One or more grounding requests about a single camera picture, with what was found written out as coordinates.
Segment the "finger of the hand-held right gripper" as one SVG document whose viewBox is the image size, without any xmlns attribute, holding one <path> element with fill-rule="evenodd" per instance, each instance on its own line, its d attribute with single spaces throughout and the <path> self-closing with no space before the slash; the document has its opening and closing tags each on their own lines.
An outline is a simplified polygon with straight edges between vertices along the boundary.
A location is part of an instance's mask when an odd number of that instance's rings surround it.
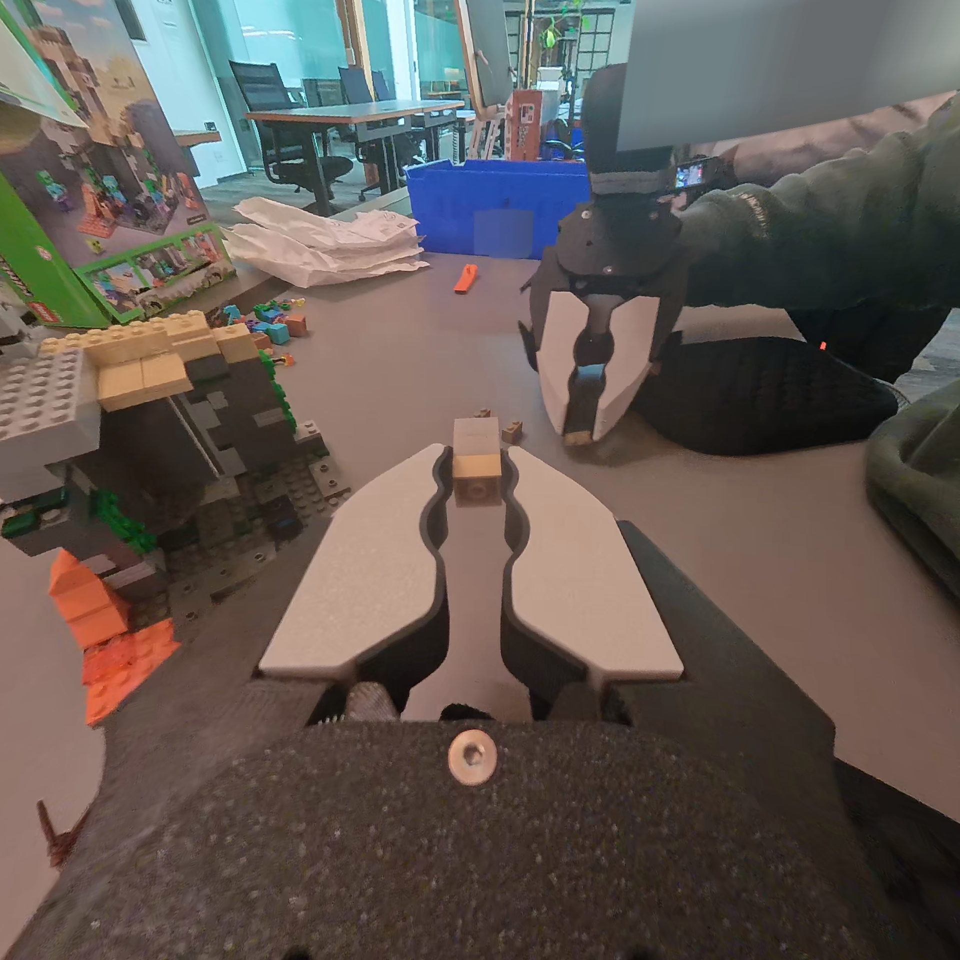
<svg viewBox="0 0 960 960">
<path fill-rule="evenodd" d="M 604 366 L 604 386 L 596 406 L 592 439 L 602 441 L 619 423 L 650 368 L 658 298 L 632 298 L 614 306 L 608 332 L 613 352 Z"/>
<path fill-rule="evenodd" d="M 589 307 L 575 294 L 549 297 L 538 350 L 538 381 L 546 416 L 559 437 L 593 437 L 594 414 L 578 377 L 577 342 L 587 330 Z"/>
</svg>

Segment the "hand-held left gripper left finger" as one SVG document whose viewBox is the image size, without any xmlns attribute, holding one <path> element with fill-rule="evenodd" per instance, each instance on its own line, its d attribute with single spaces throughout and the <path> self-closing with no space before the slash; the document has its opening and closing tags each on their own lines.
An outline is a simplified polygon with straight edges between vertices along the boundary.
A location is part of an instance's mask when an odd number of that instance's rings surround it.
<svg viewBox="0 0 960 960">
<path fill-rule="evenodd" d="M 336 511 L 258 663 L 261 674 L 413 690 L 442 665 L 451 470 L 451 447 L 432 443 Z"/>
</svg>

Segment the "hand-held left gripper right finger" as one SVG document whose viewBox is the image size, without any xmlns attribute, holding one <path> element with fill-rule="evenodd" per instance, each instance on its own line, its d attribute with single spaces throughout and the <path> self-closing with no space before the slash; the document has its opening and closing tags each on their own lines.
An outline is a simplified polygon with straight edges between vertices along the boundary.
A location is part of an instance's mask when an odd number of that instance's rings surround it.
<svg viewBox="0 0 960 960">
<path fill-rule="evenodd" d="M 521 448 L 508 474 L 501 658 L 532 694 L 676 682 L 684 665 L 615 515 Z"/>
</svg>

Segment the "grey and tan brick stack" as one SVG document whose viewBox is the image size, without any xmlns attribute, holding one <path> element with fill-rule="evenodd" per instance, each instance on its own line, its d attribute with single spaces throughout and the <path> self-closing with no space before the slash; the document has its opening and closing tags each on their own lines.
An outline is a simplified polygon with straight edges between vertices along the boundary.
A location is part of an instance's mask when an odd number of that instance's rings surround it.
<svg viewBox="0 0 960 960">
<path fill-rule="evenodd" d="M 452 437 L 453 496 L 460 508 L 501 502 L 500 428 L 494 416 L 457 418 Z"/>
</svg>

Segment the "person's right forearm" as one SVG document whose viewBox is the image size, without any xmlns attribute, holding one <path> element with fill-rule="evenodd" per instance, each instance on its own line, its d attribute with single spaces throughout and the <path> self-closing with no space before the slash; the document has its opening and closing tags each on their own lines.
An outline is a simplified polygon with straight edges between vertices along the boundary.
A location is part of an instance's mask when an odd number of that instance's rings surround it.
<svg viewBox="0 0 960 960">
<path fill-rule="evenodd" d="M 715 190 L 679 214 L 684 304 L 833 310 L 959 306 L 959 104 L 870 150 L 766 188 Z"/>
</svg>

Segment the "blue office chair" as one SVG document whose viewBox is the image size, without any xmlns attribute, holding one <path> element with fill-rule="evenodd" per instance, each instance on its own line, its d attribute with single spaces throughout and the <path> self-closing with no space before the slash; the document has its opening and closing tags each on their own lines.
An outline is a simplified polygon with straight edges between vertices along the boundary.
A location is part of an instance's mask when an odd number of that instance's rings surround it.
<svg viewBox="0 0 960 960">
<path fill-rule="evenodd" d="M 577 124 L 558 117 L 541 126 L 539 159 L 543 162 L 582 162 L 584 138 Z"/>
</svg>

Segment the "orange cardboard box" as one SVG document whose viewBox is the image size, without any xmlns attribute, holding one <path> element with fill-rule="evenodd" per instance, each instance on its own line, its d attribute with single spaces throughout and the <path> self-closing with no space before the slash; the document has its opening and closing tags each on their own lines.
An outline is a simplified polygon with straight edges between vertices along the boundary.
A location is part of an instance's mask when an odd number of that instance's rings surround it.
<svg viewBox="0 0 960 960">
<path fill-rule="evenodd" d="M 535 88 L 511 92 L 505 113 L 505 161 L 540 159 L 543 98 L 543 92 Z"/>
</svg>

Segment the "black textured pad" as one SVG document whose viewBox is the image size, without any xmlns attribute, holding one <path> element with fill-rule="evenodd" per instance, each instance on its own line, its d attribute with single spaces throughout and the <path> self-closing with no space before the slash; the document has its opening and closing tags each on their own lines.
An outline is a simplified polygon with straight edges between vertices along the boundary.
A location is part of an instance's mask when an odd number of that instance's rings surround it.
<svg viewBox="0 0 960 960">
<path fill-rule="evenodd" d="M 804 341 L 676 333 L 630 409 L 688 450 L 746 457 L 865 440 L 899 403 L 889 386 Z"/>
</svg>

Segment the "blue plastic bin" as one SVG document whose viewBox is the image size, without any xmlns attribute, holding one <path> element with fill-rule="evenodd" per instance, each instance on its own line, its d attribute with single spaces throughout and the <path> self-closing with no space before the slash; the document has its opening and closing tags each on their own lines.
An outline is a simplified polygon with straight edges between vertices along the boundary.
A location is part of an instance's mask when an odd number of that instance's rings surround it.
<svg viewBox="0 0 960 960">
<path fill-rule="evenodd" d="M 591 195 L 581 161 L 439 160 L 405 173 L 418 234 L 437 254 L 539 260 Z"/>
</svg>

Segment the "green potted plant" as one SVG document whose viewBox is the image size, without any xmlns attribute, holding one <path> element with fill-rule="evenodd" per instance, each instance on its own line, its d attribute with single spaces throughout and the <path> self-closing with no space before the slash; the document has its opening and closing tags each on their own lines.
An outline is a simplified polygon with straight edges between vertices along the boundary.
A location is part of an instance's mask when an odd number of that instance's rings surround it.
<svg viewBox="0 0 960 960">
<path fill-rule="evenodd" d="M 551 50 L 560 41 L 576 37 L 586 13 L 584 1 L 536 2 L 534 20 L 542 27 L 538 34 L 541 48 Z"/>
</svg>

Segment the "whiteboard on wooden easel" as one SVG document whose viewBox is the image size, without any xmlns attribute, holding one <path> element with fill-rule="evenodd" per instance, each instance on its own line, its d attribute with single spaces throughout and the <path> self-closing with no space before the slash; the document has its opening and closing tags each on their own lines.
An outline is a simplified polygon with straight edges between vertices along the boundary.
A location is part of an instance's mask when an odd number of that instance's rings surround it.
<svg viewBox="0 0 960 960">
<path fill-rule="evenodd" d="M 503 1 L 454 1 L 474 123 L 466 158 L 489 161 L 514 91 Z"/>
</svg>

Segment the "toy brick cave model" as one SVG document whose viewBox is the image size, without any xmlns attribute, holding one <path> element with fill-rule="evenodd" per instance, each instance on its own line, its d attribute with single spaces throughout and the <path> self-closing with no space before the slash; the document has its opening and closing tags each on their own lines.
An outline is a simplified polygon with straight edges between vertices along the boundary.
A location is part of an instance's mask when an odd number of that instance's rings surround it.
<svg viewBox="0 0 960 960">
<path fill-rule="evenodd" d="M 51 560 L 87 726 L 351 496 L 293 363 L 201 311 L 2 351 L 2 544 Z"/>
</svg>

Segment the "white plastic bags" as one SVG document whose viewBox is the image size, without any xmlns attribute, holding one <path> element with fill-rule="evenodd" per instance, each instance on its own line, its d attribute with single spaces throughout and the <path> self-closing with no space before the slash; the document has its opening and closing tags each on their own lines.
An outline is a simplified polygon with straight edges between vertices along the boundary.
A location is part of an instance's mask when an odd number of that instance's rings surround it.
<svg viewBox="0 0 960 960">
<path fill-rule="evenodd" d="M 428 262 L 421 258 L 414 257 L 391 261 L 385 265 L 371 268 L 332 270 L 273 261 L 251 250 L 246 250 L 243 246 L 232 244 L 230 241 L 225 242 L 225 248 L 232 259 L 243 261 L 261 272 L 277 278 L 282 282 L 286 282 L 288 285 L 297 289 L 372 280 L 391 274 L 412 274 L 429 267 Z"/>
</svg>

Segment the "pile of small colourful bricks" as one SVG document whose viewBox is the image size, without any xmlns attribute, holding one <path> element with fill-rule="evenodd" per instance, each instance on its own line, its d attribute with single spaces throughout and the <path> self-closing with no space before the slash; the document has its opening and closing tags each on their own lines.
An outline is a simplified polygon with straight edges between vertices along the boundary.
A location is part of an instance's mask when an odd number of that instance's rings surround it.
<svg viewBox="0 0 960 960">
<path fill-rule="evenodd" d="M 304 296 L 271 299 L 246 314 L 235 304 L 227 304 L 206 313 L 206 321 L 213 330 L 246 328 L 258 351 L 278 368 L 294 366 L 297 357 L 291 353 L 291 345 L 310 336 Z"/>
</svg>

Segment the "green toy set box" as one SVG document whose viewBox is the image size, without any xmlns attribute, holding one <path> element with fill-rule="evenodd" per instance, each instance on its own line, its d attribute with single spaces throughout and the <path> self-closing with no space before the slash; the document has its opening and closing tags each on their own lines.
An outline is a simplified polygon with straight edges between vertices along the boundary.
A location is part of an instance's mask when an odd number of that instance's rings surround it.
<svg viewBox="0 0 960 960">
<path fill-rule="evenodd" d="M 90 330 L 232 279 L 117 3 L 1 15 L 2 283 L 43 327 Z"/>
</svg>

